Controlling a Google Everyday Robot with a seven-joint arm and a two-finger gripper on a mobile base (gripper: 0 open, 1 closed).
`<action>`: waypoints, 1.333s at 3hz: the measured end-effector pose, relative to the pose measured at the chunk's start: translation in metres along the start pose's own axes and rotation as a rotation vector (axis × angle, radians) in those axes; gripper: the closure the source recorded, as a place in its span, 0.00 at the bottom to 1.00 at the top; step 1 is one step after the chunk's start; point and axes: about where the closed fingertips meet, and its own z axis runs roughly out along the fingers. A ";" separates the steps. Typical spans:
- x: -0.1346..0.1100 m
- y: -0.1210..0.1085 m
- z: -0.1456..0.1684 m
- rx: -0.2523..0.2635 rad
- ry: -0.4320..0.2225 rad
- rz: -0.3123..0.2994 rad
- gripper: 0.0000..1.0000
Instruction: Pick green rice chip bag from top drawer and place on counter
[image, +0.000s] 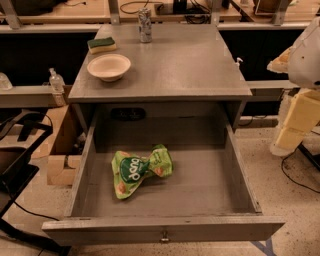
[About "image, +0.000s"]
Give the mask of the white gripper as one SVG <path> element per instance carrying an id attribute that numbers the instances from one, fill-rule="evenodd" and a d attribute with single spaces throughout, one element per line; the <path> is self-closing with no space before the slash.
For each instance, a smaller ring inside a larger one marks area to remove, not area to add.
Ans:
<path id="1" fill-rule="evenodd" d="M 274 73 L 288 73 L 291 48 L 270 61 L 267 69 Z M 285 95 L 278 113 L 278 124 L 270 151 L 276 156 L 287 156 L 320 122 L 320 91 L 301 89 L 293 97 Z"/>

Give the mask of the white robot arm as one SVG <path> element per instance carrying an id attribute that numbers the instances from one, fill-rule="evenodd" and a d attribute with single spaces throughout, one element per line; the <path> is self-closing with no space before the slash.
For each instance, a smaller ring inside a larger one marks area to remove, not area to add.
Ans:
<path id="1" fill-rule="evenodd" d="M 294 96 L 285 95 L 281 101 L 270 151 L 276 156 L 287 156 L 320 122 L 320 18 L 308 27 L 267 69 L 286 73 L 289 81 L 300 87 Z"/>

